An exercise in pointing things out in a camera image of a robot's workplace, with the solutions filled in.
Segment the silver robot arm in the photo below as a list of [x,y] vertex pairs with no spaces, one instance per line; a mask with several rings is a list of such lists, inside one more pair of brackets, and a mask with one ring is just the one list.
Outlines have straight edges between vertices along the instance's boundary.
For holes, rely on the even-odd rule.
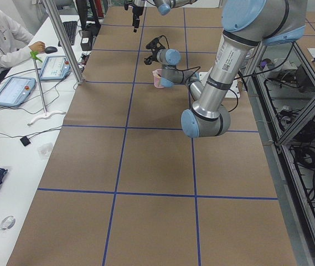
[[132,0],[124,1],[123,7],[127,11],[130,7],[132,8],[132,26],[133,32],[136,33],[137,29],[140,27],[140,16],[143,15],[146,2],[149,2],[152,6],[155,6],[159,13],[163,16],[168,14],[171,9],[183,7],[188,4],[193,4],[194,0]]
[[304,34],[306,10],[307,1],[227,1],[215,64],[204,84],[196,72],[177,69],[179,51],[166,49],[160,45],[159,38],[146,45],[152,55],[145,59],[145,64],[162,65],[161,85],[184,84],[194,99],[181,115],[181,126],[187,136],[219,136],[228,130],[230,114],[222,102],[247,53],[259,43],[277,45],[300,39]]

